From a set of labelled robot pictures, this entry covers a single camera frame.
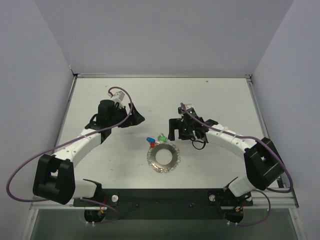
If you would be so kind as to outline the green capped key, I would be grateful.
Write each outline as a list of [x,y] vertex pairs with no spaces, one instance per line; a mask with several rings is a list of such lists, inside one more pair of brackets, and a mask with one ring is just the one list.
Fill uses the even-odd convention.
[[164,135],[159,135],[157,137],[157,140],[161,141],[161,142],[166,142],[168,140],[168,138],[166,136],[164,136]]

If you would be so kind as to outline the blue capped key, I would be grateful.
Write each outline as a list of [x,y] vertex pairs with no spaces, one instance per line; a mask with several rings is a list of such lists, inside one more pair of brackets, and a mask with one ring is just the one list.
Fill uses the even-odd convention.
[[150,143],[154,143],[156,140],[152,137],[147,137],[146,140]]

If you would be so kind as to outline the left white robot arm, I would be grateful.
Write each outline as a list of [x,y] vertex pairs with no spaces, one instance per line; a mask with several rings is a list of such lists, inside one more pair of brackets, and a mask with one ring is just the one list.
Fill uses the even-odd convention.
[[111,127],[137,126],[145,118],[129,103],[130,113],[119,100],[101,100],[97,113],[80,134],[80,140],[72,142],[52,155],[42,155],[37,163],[32,192],[38,197],[67,204],[71,199],[84,198],[90,205],[101,203],[102,185],[75,176],[75,167],[94,148],[101,145],[112,133]]

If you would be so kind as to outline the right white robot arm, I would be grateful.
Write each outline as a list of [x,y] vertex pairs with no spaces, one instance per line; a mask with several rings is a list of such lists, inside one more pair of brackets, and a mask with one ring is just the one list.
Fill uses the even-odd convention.
[[243,136],[221,125],[215,120],[204,121],[190,106],[179,107],[179,118],[168,120],[168,139],[185,141],[200,140],[205,144],[220,146],[244,161],[245,174],[238,176],[227,184],[226,190],[235,197],[240,197],[252,190],[264,191],[284,173],[284,164],[273,144],[264,137],[255,139]]

